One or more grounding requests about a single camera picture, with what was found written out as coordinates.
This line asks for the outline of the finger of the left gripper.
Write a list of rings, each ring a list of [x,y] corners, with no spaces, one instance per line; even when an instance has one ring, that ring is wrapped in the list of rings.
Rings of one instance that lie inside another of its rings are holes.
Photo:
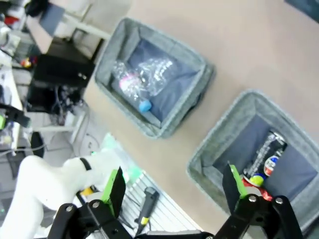
[[[31,119],[27,117],[22,110],[2,103],[0,104],[0,109],[4,110],[4,112],[0,114],[1,129],[4,129],[8,122],[16,122],[25,128],[30,127]]]

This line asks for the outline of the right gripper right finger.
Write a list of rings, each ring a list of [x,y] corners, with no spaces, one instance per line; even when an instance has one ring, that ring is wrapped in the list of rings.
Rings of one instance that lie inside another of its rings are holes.
[[[285,196],[267,201],[262,196],[249,194],[234,165],[223,172],[222,187],[230,216],[215,234],[216,239],[242,239],[247,230],[260,227],[268,239],[302,239],[298,220]]]

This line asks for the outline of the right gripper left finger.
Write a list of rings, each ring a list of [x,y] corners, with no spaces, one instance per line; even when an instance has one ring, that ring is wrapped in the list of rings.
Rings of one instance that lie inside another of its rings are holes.
[[[114,169],[101,199],[86,202],[80,208],[71,203],[60,206],[47,237],[85,239],[99,231],[105,239],[131,239],[118,220],[125,190],[122,169]]]

